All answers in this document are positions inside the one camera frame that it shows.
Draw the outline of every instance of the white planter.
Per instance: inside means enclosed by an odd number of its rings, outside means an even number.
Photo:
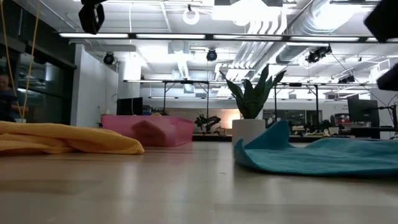
[[[239,119],[232,121],[232,143],[239,138],[243,139],[243,144],[251,142],[266,130],[266,121],[263,119]]]
[[[330,127],[329,134],[330,135],[338,134],[338,127]]]

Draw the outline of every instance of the table surface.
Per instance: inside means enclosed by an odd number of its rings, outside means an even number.
[[[397,223],[394,180],[268,175],[230,142],[0,157],[1,223]]]

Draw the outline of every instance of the teal towel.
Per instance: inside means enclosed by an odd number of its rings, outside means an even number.
[[[306,147],[289,144],[289,125],[279,121],[255,140],[234,146],[239,165],[280,174],[378,177],[398,174],[398,141],[326,138]]]

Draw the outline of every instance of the yellow towel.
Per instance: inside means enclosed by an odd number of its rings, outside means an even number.
[[[139,141],[105,129],[0,121],[0,153],[41,151],[58,154],[75,149],[94,153],[144,153]]]

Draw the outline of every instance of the yellow rope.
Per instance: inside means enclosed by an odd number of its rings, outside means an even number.
[[[28,95],[27,92],[29,89],[30,74],[32,73],[32,65],[33,65],[34,52],[35,52],[35,46],[36,46],[37,26],[39,24],[39,13],[40,13],[40,0],[37,0],[36,25],[35,25],[35,32],[33,34],[33,44],[32,44],[32,53],[31,53],[32,57],[30,58],[29,73],[27,75],[25,102],[24,102],[24,109],[22,111],[22,120],[24,120],[24,118],[25,118],[25,109],[26,109],[27,95]]]
[[[12,89],[14,90],[14,96],[18,97],[17,90],[16,90],[15,84],[14,84],[14,77],[12,77],[11,61],[10,61],[10,56],[9,56],[9,52],[8,52],[6,20],[4,19],[4,6],[3,6],[3,4],[0,4],[0,5],[1,5],[2,29],[3,29],[3,34],[4,34],[4,42],[6,44],[7,62],[8,62],[10,76],[11,76]],[[34,51],[35,51],[35,45],[36,45],[37,26],[39,24],[39,13],[40,13],[40,0],[37,0],[36,25],[35,25],[35,32],[34,32],[34,36],[33,36],[33,45],[32,45],[32,53],[31,53],[32,58],[30,59],[29,73],[28,73],[27,83],[26,83],[25,102],[24,102],[24,108],[23,108],[22,112],[21,112],[21,107],[19,106],[19,102],[17,101],[19,116],[21,116],[21,118],[22,118],[21,122],[23,122],[23,120],[25,118],[25,110],[26,110],[26,104],[27,104],[27,92],[29,90],[30,74],[32,73],[32,64],[33,64]]]

